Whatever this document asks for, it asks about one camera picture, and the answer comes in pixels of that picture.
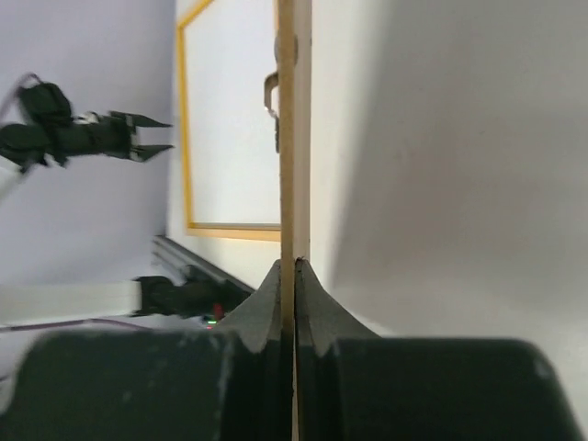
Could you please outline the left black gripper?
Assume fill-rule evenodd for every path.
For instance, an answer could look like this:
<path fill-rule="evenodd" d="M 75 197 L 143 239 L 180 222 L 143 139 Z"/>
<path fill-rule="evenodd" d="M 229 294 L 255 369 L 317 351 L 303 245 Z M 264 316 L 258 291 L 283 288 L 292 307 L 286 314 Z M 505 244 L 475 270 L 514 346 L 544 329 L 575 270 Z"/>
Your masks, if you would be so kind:
<path fill-rule="evenodd" d="M 67 158 L 105 155 L 137 163 L 150 161 L 172 145 L 137 145 L 137 129 L 171 128 L 172 124 L 140 114 L 110 111 L 108 115 L 88 112 L 59 129 L 59 152 Z"/>

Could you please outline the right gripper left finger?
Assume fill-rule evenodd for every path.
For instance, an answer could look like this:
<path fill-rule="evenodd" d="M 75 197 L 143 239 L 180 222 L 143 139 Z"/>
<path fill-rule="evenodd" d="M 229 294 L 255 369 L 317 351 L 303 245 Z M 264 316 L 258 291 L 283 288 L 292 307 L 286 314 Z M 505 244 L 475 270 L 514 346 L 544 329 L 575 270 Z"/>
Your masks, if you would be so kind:
<path fill-rule="evenodd" d="M 43 335 L 17 371 L 4 440 L 288 440 L 280 267 L 211 330 Z"/>

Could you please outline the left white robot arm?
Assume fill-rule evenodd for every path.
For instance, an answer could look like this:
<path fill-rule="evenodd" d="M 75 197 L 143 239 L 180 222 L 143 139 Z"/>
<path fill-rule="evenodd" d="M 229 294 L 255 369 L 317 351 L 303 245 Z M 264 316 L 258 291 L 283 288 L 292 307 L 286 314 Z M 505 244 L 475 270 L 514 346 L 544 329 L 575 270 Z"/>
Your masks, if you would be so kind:
<path fill-rule="evenodd" d="M 47 166 L 49 159 L 61 167 L 74 157 L 98 155 L 145 163 L 172 148 L 142 144 L 138 133 L 139 129 L 169 129 L 169 124 L 119 111 L 75 116 L 71 102 L 55 83 L 18 84 L 14 98 L 25 122 L 1 126 L 2 198 L 33 168 Z"/>

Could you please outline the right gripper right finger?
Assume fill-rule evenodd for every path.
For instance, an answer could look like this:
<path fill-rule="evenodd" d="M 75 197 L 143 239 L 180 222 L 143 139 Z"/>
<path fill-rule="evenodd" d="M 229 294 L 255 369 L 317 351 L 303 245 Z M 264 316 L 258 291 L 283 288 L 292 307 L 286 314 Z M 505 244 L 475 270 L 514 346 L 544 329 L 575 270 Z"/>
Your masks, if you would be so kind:
<path fill-rule="evenodd" d="M 382 337 L 296 264 L 303 440 L 580 440 L 559 378 L 516 339 Z"/>

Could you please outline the street photo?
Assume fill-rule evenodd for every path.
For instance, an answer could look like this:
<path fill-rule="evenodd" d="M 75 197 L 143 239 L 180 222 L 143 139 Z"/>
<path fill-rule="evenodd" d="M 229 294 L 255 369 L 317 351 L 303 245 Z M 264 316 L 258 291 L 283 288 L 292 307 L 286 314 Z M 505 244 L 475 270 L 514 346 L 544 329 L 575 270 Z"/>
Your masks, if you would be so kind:
<path fill-rule="evenodd" d="M 264 81 L 276 69 L 271 1 L 213 1 L 186 29 L 193 220 L 279 223 Z"/>

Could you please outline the yellow wooden picture frame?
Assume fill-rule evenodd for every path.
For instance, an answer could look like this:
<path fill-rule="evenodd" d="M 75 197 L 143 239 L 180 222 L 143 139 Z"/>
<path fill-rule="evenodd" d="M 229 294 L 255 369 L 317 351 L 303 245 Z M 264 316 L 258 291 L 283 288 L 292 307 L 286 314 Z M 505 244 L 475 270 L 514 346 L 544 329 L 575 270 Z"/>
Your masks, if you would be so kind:
<path fill-rule="evenodd" d="M 190 128 L 188 107 L 187 50 L 185 31 L 187 27 L 210 5 L 212 0 L 193 1 L 190 7 L 175 24 L 175 61 L 176 91 L 179 128 L 179 146 L 181 152 L 182 188 L 184 205 L 184 225 L 186 235 L 221 239 L 247 240 L 259 242 L 276 242 L 281 239 L 279 224 L 263 226 L 262 224 L 237 225 L 220 223 L 197 223 L 193 220 L 193 187 L 191 180 Z"/>

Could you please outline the brown backing board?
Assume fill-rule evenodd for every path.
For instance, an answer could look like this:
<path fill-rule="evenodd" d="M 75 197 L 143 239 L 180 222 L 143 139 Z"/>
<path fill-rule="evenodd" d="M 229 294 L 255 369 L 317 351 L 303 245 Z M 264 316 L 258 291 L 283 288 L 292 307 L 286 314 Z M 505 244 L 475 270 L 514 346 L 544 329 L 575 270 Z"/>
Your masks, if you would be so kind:
<path fill-rule="evenodd" d="M 311 40 L 310 1 L 277 2 L 277 72 L 280 177 L 280 307 L 286 351 L 287 411 L 291 440 L 303 438 L 298 375 L 296 268 L 311 249 Z"/>

